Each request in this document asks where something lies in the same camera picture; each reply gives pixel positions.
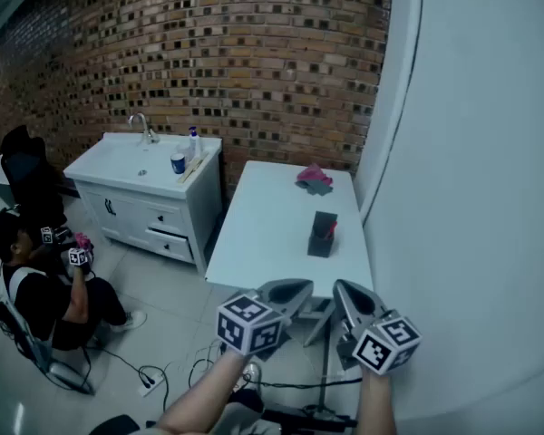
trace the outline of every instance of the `bottle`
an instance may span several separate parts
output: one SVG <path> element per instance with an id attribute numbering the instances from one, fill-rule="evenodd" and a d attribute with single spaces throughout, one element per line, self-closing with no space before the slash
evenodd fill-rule
<path id="1" fill-rule="evenodd" d="M 201 157 L 201 138 L 199 137 L 195 126 L 189 128 L 189 147 L 193 153 L 193 158 Z"/>

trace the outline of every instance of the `faucet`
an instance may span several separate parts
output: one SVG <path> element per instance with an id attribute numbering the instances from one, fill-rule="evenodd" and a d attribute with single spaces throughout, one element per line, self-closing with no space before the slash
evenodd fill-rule
<path id="1" fill-rule="evenodd" d="M 159 135 L 157 135 L 151 126 L 147 125 L 147 121 L 145 120 L 145 116 L 142 112 L 136 112 L 135 114 L 132 114 L 132 116 L 129 117 L 129 125 L 131 128 L 133 127 L 133 120 L 135 117 L 139 116 L 141 118 L 141 122 L 143 122 L 143 138 L 145 139 L 146 143 L 157 143 L 160 141 Z"/>

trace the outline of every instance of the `cabinet drawer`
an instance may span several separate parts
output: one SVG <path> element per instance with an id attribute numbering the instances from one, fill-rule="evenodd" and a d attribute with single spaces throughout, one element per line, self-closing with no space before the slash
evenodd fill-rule
<path id="1" fill-rule="evenodd" d="M 187 235 L 183 215 L 179 208 L 147 206 L 145 208 L 145 217 L 150 228 L 156 228 L 163 232 L 170 232 L 181 236 Z"/>
<path id="2" fill-rule="evenodd" d="M 187 238 L 161 234 L 154 230 L 146 230 L 146 232 L 151 242 L 151 249 L 155 253 L 193 263 Z"/>

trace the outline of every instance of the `sneaker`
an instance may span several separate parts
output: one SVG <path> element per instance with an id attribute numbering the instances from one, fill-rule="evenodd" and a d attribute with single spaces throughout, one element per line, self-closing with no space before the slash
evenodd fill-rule
<path id="1" fill-rule="evenodd" d="M 235 391 L 240 389 L 255 390 L 260 394 L 260 382 L 262 381 L 262 370 L 259 364 L 251 362 L 244 368 L 244 373 L 236 383 Z"/>
<path id="2" fill-rule="evenodd" d="M 147 314 L 143 311 L 131 311 L 127 313 L 127 320 L 125 321 L 125 324 L 111 325 L 111 330 L 117 334 L 127 330 L 133 330 L 137 327 L 141 327 L 143 323 L 145 323 L 146 319 Z"/>

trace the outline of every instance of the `cup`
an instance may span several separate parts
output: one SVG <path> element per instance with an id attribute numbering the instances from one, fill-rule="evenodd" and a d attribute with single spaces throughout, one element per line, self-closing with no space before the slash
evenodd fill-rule
<path id="1" fill-rule="evenodd" d="M 315 221 L 308 238 L 309 256 L 330 256 L 335 241 L 334 233 L 331 235 L 331 226 L 336 222 L 336 218 L 337 215 L 333 213 L 316 212 Z"/>
<path id="2" fill-rule="evenodd" d="M 171 167 L 176 174 L 183 174 L 183 171 L 185 171 L 185 155 L 183 153 L 173 153 L 171 155 Z"/>

